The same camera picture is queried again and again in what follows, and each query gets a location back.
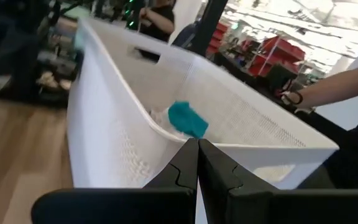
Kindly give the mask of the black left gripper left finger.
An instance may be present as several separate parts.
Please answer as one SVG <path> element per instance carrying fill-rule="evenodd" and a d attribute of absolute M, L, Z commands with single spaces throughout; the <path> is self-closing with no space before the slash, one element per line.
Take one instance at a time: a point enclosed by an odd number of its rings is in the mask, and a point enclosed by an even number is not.
<path fill-rule="evenodd" d="M 198 140 L 187 140 L 160 173 L 145 185 L 145 188 L 181 189 L 194 195 L 198 185 L 198 151 Z"/>

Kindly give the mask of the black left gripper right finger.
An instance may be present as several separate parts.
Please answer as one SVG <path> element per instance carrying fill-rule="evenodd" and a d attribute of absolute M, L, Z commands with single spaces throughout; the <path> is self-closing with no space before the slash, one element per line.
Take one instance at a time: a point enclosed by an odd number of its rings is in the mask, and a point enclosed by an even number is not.
<path fill-rule="evenodd" d="M 198 177 L 208 223 L 271 223 L 270 200 L 276 188 L 209 141 L 198 144 Z"/>

